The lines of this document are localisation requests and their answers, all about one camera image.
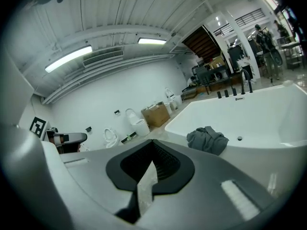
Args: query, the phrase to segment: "gray towel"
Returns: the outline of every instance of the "gray towel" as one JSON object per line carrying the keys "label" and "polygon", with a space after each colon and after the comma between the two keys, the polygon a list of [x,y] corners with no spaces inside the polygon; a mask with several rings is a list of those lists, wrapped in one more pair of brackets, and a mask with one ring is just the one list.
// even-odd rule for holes
{"label": "gray towel", "polygon": [[215,132],[211,126],[206,126],[187,134],[187,141],[189,148],[220,155],[229,139],[224,137],[222,133]]}

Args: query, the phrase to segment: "ceiling light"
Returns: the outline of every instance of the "ceiling light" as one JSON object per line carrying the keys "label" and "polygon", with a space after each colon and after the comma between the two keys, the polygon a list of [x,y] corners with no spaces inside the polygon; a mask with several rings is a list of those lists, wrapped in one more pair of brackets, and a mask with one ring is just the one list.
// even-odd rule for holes
{"label": "ceiling light", "polygon": [[138,43],[139,44],[165,44],[166,40],[140,37],[138,40]]}
{"label": "ceiling light", "polygon": [[80,57],[80,56],[83,56],[83,55],[86,55],[88,53],[91,53],[93,50],[92,50],[92,46],[88,45],[88,46],[85,46],[83,48],[79,48],[77,49],[76,51],[73,51],[65,56],[63,56],[62,58],[56,60],[55,62],[51,63],[49,66],[47,66],[45,68],[45,71],[50,73],[52,72],[54,69],[60,67],[61,65],[71,61],[72,59],[75,59],[77,57]]}

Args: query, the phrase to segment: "railing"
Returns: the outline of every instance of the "railing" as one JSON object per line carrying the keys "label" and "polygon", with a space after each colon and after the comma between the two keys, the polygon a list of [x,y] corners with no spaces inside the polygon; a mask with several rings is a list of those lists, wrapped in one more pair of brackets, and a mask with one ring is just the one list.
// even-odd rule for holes
{"label": "railing", "polygon": [[[265,17],[264,13],[262,12],[261,9],[257,9],[253,12],[250,12],[246,15],[241,16],[240,18],[236,19],[236,23],[241,27],[243,25],[249,24],[257,19],[260,19],[262,17]],[[222,26],[221,28],[217,29],[214,31],[214,34],[216,36],[222,35],[225,36],[226,34],[232,32],[233,29],[230,24],[226,24]]]}

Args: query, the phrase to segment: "bathtub faucet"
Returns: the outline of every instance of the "bathtub faucet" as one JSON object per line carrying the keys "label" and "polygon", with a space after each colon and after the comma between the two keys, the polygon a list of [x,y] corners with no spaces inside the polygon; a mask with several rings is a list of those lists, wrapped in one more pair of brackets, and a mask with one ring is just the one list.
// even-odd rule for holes
{"label": "bathtub faucet", "polygon": [[241,92],[241,94],[245,94],[245,92],[244,92],[244,83],[243,83],[243,74],[242,74],[242,73],[244,73],[244,74],[245,74],[245,78],[247,77],[247,79],[248,79],[249,92],[250,92],[250,93],[253,93],[253,89],[252,89],[252,87],[251,87],[251,82],[250,82],[249,73],[248,73],[248,71],[246,71],[245,69],[242,69],[242,70],[240,71],[240,76],[241,76],[241,87],[242,87],[242,92]]}

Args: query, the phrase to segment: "white bathtub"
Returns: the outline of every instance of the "white bathtub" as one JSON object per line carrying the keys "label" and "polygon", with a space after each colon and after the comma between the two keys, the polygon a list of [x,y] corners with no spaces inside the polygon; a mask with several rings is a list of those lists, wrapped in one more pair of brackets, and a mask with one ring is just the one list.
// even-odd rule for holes
{"label": "white bathtub", "polygon": [[192,102],[165,130],[187,146],[187,134],[205,126],[229,139],[220,157],[276,194],[293,189],[305,169],[307,93],[295,84]]}

